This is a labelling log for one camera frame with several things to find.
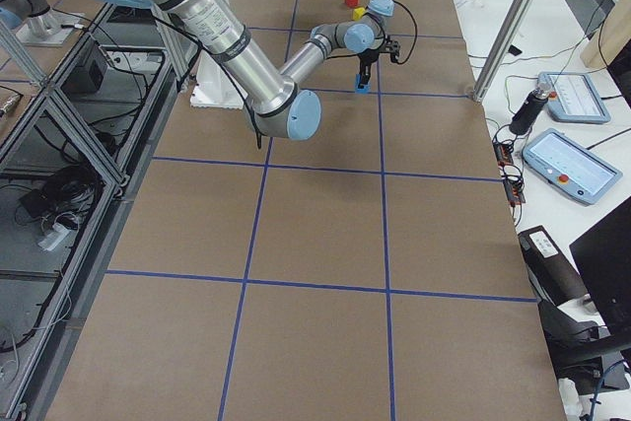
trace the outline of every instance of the wire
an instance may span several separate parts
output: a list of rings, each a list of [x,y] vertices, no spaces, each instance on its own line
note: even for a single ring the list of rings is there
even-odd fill
[[[326,59],[337,59],[337,58],[354,58],[357,56],[356,54],[340,54],[337,56],[329,56]]]
[[[410,56],[412,56],[412,53],[414,52],[414,48],[416,47],[416,40],[418,39],[418,25],[416,24],[416,19],[414,18],[414,15],[412,14],[412,12],[410,12],[410,9],[405,7],[405,5],[403,5],[397,0],[392,0],[392,2],[394,2],[396,5],[402,8],[405,12],[407,12],[407,15],[410,16],[410,19],[412,20],[412,24],[414,25],[414,39],[412,40],[412,46],[410,46],[410,50],[408,51],[407,56],[405,57],[403,61],[396,61],[396,64],[400,65],[400,64],[405,64],[407,60],[410,59]]]
[[[39,135],[41,140],[43,140],[46,145],[48,145],[53,150],[56,150],[57,152],[59,152],[59,155],[61,156],[64,162],[69,163],[71,165],[78,165],[81,163],[80,160],[77,160],[71,157],[70,155],[68,155],[68,153],[65,151],[65,145],[66,145],[65,143],[63,147],[58,147],[54,143],[52,143],[50,140],[48,140],[48,138],[44,135],[44,133],[41,131],[41,129],[37,125],[35,125],[33,129],[35,130],[35,132],[37,132],[37,135]]]
[[[186,32],[186,31],[184,31],[182,29],[179,29],[175,25],[172,25],[169,22],[165,22],[164,20],[159,19],[158,17],[152,16],[152,18],[156,22],[158,22],[158,23],[164,25],[165,27],[168,27],[168,28],[174,30],[175,32],[178,32],[180,35],[186,37],[188,40],[190,40],[191,42],[196,44],[197,48],[202,49],[203,51],[208,53],[211,57],[213,56],[213,52],[210,51],[210,49],[208,49],[206,47],[206,45],[204,45],[199,39],[197,39],[196,37],[191,35],[189,32]],[[250,123],[252,125],[252,128],[254,129],[254,133],[256,135],[256,147],[258,148],[258,150],[260,150],[262,148],[262,136],[263,136],[263,133],[260,131],[260,129],[258,128],[258,124],[256,123],[256,117],[254,116],[254,110],[252,109],[252,107],[249,106],[249,104],[247,103],[247,100],[245,99],[244,94],[241,92],[241,89],[239,88],[239,86],[237,86],[237,83],[235,82],[233,77],[228,73],[228,71],[226,70],[224,65],[221,64],[221,63],[217,63],[217,64],[219,65],[219,67],[221,68],[223,73],[226,75],[226,77],[228,78],[230,83],[233,85],[233,87],[237,90],[237,94],[239,94],[239,97],[243,101],[245,110],[249,114],[249,120],[250,120]]]
[[[590,146],[587,148],[587,150],[591,150],[592,148],[597,147],[598,145],[600,145],[600,144],[602,144],[602,143],[604,143],[604,142],[608,142],[608,141],[609,141],[609,140],[611,140],[612,138],[619,137],[619,136],[620,136],[620,135],[622,135],[623,133],[627,133],[627,132],[630,132],[630,131],[631,131],[631,127],[629,127],[629,128],[625,128],[624,130],[622,130],[622,131],[620,131],[620,132],[618,132],[618,133],[614,133],[613,135],[611,135],[611,136],[609,136],[609,137],[607,137],[607,138],[605,138],[605,139],[602,139],[602,140],[600,140],[599,142],[594,143],[593,145],[590,145]]]
[[[20,372],[20,355],[18,354],[18,344],[16,343],[16,337],[15,335],[13,335],[13,331],[4,324],[0,324],[0,329],[4,329],[11,336],[11,343],[13,345],[13,353],[15,357],[14,360],[10,360],[9,362],[5,362],[4,364],[0,365],[0,376],[4,376],[5,366],[10,362],[16,364],[16,372],[15,374],[13,374],[13,378],[7,382],[7,385],[10,385],[18,376],[18,372]]]
[[[509,112],[515,115],[515,112],[511,109],[511,98],[509,96],[509,79],[511,78],[519,78],[519,79],[529,79],[532,81],[536,81],[538,78],[534,78],[531,76],[520,76],[519,74],[510,74],[504,79],[504,97],[506,98],[506,102],[508,104]]]
[[[609,373],[613,369],[615,369],[618,365],[624,364],[625,362],[626,361],[622,359],[622,360],[618,360],[614,364],[611,364],[607,368],[607,370],[604,371],[604,373],[602,374],[602,377],[600,377],[600,379],[598,380],[598,385],[596,385],[596,389],[594,390],[594,397],[590,400],[590,403],[592,404],[592,408],[590,409],[590,416],[588,417],[588,421],[594,421],[594,412],[596,411],[598,395],[600,394],[600,390],[602,389],[602,386],[604,385],[604,379],[606,379],[607,375],[609,375]]]
[[[487,122],[491,122],[493,125],[495,125],[495,126],[497,127],[497,130],[499,130],[499,129],[500,129],[500,126],[501,126],[501,125],[500,125],[500,122],[498,122],[497,120],[495,120],[495,119],[493,119],[493,118],[489,118],[489,117],[484,117],[484,119],[485,119]]]
[[[21,184],[3,184],[0,186],[0,190],[5,189],[7,187],[15,188],[15,189],[23,189],[24,191],[33,191],[32,187],[22,186]]]
[[[0,88],[2,88],[2,89],[6,89],[7,91],[11,91],[12,93],[19,94],[21,98],[23,98],[23,97],[24,97],[24,94],[22,94],[20,91],[16,91],[16,90],[15,90],[15,89],[13,89],[13,88],[8,88],[8,87],[3,86],[3,85],[1,85],[1,84],[0,84]]]

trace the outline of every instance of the grid line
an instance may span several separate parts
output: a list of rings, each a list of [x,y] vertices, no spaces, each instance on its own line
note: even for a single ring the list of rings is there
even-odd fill
[[[327,283],[308,283],[304,281],[282,281],[282,280],[261,280],[248,278],[229,277],[229,276],[213,276],[213,275],[196,275],[190,273],[168,273],[168,272],[156,272],[156,271],[142,271],[142,270],[124,270],[120,268],[108,269],[105,271],[108,275],[118,276],[135,276],[142,278],[164,278],[174,280],[195,280],[195,281],[211,281],[217,283],[237,283],[243,284],[244,281],[248,285],[258,286],[276,286],[287,288],[305,288],[310,290],[331,290],[342,291],[347,293],[377,293],[385,294],[386,288],[373,288],[369,286],[350,286],[350,285],[334,285]],[[400,288],[390,288],[389,292],[392,295],[401,296],[414,296],[422,298],[444,298],[450,300],[476,300],[476,301],[491,301],[491,302],[505,302],[505,303],[536,303],[536,298],[525,298],[519,296],[498,296],[498,295],[475,295],[471,293],[449,293],[441,291],[423,291],[423,290],[405,290]]]
[[[292,14],[292,23],[291,28],[294,27],[294,23],[296,22],[296,9],[298,7],[298,0],[294,2],[294,12]],[[289,37],[287,38],[287,49],[285,50],[285,61],[287,61],[287,57],[289,56],[289,48],[291,45],[292,34],[289,33]],[[244,310],[244,302],[245,302],[245,293],[247,290],[247,279],[249,275],[249,269],[251,266],[252,256],[254,253],[254,244],[256,242],[256,235],[258,232],[258,221],[260,219],[260,211],[263,204],[263,196],[265,194],[265,183],[267,181],[267,173],[269,171],[269,159],[272,154],[272,147],[274,146],[274,139],[270,137],[269,143],[267,145],[267,155],[265,156],[265,165],[263,167],[263,175],[260,181],[260,191],[258,192],[258,201],[256,203],[256,212],[254,214],[254,222],[252,224],[252,233],[249,241],[249,249],[247,251],[247,262],[245,263],[245,271],[244,271],[244,282],[241,287],[241,294],[239,297],[239,306],[237,308],[237,317],[235,320],[235,327],[233,330],[233,338],[230,346],[230,353],[228,356],[228,366],[226,367],[226,376],[224,377],[224,386],[222,389],[221,395],[221,403],[219,406],[219,414],[217,416],[218,421],[223,421],[224,413],[226,410],[226,402],[228,399],[228,391],[230,388],[230,377],[232,374],[232,367],[235,361],[235,353],[237,350],[237,340],[239,338],[239,329],[241,326],[241,318]]]
[[[252,260],[254,251],[254,242],[256,240],[256,231],[258,228],[258,219],[260,218],[260,209],[263,203],[263,195],[265,192],[265,182],[267,179],[267,164],[269,163],[269,156],[272,150],[272,139],[269,140],[267,145],[267,156],[265,157],[265,167],[263,168],[263,175],[260,180],[260,189],[258,191],[258,200],[256,202],[256,211],[254,213],[254,222],[252,223],[252,232],[249,239],[249,247],[247,250],[247,260],[245,262],[244,278],[241,285],[241,293],[239,295],[239,305],[237,306],[237,315],[235,317],[235,326],[233,328],[233,337],[230,344],[230,352],[228,355],[228,364],[226,367],[226,375],[224,377],[224,386],[222,388],[221,402],[219,405],[219,413],[217,415],[218,421],[224,419],[224,412],[226,410],[226,401],[228,399],[228,389],[230,387],[230,376],[232,374],[233,363],[235,361],[235,352],[237,350],[237,341],[239,338],[239,329],[241,326],[241,317],[244,312],[245,292],[247,290],[247,278],[249,276],[249,267]]]
[[[396,392],[394,380],[394,340],[392,335],[392,298],[390,295],[390,262],[387,239],[387,195],[386,195],[386,151],[384,144],[384,121],[382,107],[382,78],[380,61],[375,64],[377,69],[377,105],[379,115],[379,149],[380,175],[382,186],[382,224],[384,232],[384,273],[386,282],[386,333],[387,333],[387,372],[390,397],[390,421],[396,421]]]

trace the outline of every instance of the black cable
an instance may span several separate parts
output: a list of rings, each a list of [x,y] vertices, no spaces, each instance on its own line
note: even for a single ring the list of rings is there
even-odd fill
[[[337,59],[337,58],[354,58],[357,56],[356,54],[340,54],[337,56],[329,56],[326,59]]]
[[[32,187],[22,186],[21,184],[3,184],[0,186],[0,189],[6,189],[6,188],[15,188],[15,189],[21,189],[24,191],[33,191]]]
[[[169,22],[165,22],[164,20],[159,19],[158,17],[152,16],[152,18],[156,22],[159,22],[160,24],[164,25],[165,27],[168,27],[168,28],[174,30],[175,32],[178,32],[180,35],[186,37],[188,40],[190,40],[193,43],[195,43],[198,48],[200,48],[200,49],[204,50],[206,53],[208,53],[211,57],[214,56],[213,52],[210,51],[210,49],[208,49],[206,47],[206,45],[204,45],[204,43],[202,43],[195,36],[191,35],[189,32],[186,32],[186,31],[184,31],[182,29],[179,29],[175,25],[172,25]],[[228,73],[228,71],[226,70],[224,65],[221,64],[221,63],[217,63],[217,64],[219,65],[221,70],[224,72],[224,74],[228,77],[228,80],[233,85],[233,87],[237,90],[237,94],[239,94],[239,97],[244,102],[245,110],[249,114],[249,120],[251,122],[252,128],[254,129],[254,133],[256,134],[256,147],[258,148],[258,150],[260,150],[262,148],[262,136],[263,136],[263,133],[260,131],[260,129],[258,128],[258,125],[256,124],[256,118],[254,116],[254,110],[249,106],[249,104],[247,103],[247,100],[245,99],[245,96],[241,92],[241,89],[239,89],[239,86],[237,86],[237,83],[235,82],[233,77]]]
[[[15,89],[8,88],[8,87],[6,87],[6,86],[2,86],[1,84],[0,84],[0,88],[2,88],[2,89],[6,89],[7,91],[11,91],[12,93],[19,94],[21,98],[23,98],[23,97],[24,97],[24,94],[22,94],[20,91],[16,91]]]
[[[594,9],[594,11],[592,12],[592,16],[590,17],[590,21],[588,22],[588,24],[587,24],[587,26],[586,26],[586,28],[585,28],[585,30],[586,30],[586,31],[590,29],[590,26],[592,25],[592,20],[594,19],[594,16],[596,15],[596,12],[598,12],[598,10],[600,10],[600,7],[601,7],[601,6],[602,6],[602,4],[604,3],[604,1],[605,1],[605,0],[600,0],[600,2],[598,3],[598,5],[596,6],[596,8]],[[599,44],[599,41],[600,41],[600,33],[602,32],[602,27],[604,26],[604,20],[602,20],[602,22],[600,22],[600,25],[599,25],[600,30],[598,31],[598,39],[597,39],[597,41],[598,41],[598,50],[600,50],[600,44]],[[579,41],[579,43],[577,43],[577,45],[574,47],[574,49],[572,50],[572,53],[570,53],[570,57],[568,58],[567,62],[565,63],[565,66],[563,66],[563,69],[561,69],[561,72],[560,72],[560,73],[559,73],[559,75],[557,76],[557,80],[558,80],[558,78],[560,77],[560,75],[561,75],[561,74],[565,71],[565,69],[568,67],[568,65],[570,64],[570,61],[572,60],[572,56],[574,56],[574,52],[575,52],[575,51],[576,51],[576,49],[579,47],[579,44],[581,44],[581,42],[582,42],[582,41],[583,41],[583,40],[584,40],[587,36],[588,36],[587,34],[583,35],[583,37],[581,38],[581,41]],[[597,69],[597,70],[595,70],[595,71],[590,71],[590,73],[588,73],[588,74],[595,73],[596,71],[601,71],[602,69],[606,69],[606,68],[607,68],[607,62],[606,62],[606,61],[604,61],[604,58],[602,59],[602,61],[603,61],[603,62],[604,62],[604,64],[605,64],[605,66],[604,66],[603,68],[599,68],[599,69]],[[552,89],[554,89],[554,87],[555,87],[555,86],[556,86],[556,80],[555,80],[555,81],[553,81],[553,83],[552,83]]]
[[[590,145],[590,146],[587,148],[587,150],[591,150],[592,148],[597,147],[598,145],[600,145],[600,144],[602,144],[602,143],[604,143],[604,142],[608,142],[608,141],[609,141],[609,140],[611,140],[612,138],[618,137],[618,136],[622,135],[623,133],[627,133],[627,132],[630,132],[630,131],[631,131],[631,127],[629,127],[629,128],[625,128],[625,129],[624,129],[624,130],[622,130],[621,132],[614,133],[614,134],[613,134],[613,135],[611,135],[610,137],[607,137],[607,138],[605,138],[605,139],[603,139],[603,140],[600,140],[599,142],[594,143],[593,145]]]
[[[410,50],[408,51],[407,56],[405,57],[403,61],[396,61],[396,64],[400,65],[400,64],[405,64],[407,60],[410,59],[410,56],[412,56],[412,53],[414,52],[414,48],[416,47],[416,40],[418,39],[418,25],[416,24],[416,19],[414,18],[414,14],[410,12],[410,9],[405,7],[405,5],[403,5],[397,0],[392,0],[392,2],[394,2],[396,5],[402,8],[405,12],[407,12],[407,15],[410,16],[410,19],[412,20],[412,24],[414,25],[414,39],[412,40],[412,46],[410,46]]]
[[[68,153],[64,150],[63,147],[58,147],[54,143],[52,143],[50,140],[48,140],[48,138],[41,131],[41,129],[37,127],[37,125],[34,125],[33,129],[35,130],[35,132],[37,132],[37,135],[39,135],[39,138],[41,138],[41,140],[43,140],[46,145],[48,145],[53,150],[56,150],[57,152],[59,152],[59,156],[62,158],[64,162],[70,163],[71,165],[78,165],[81,163],[81,161],[68,155]]]

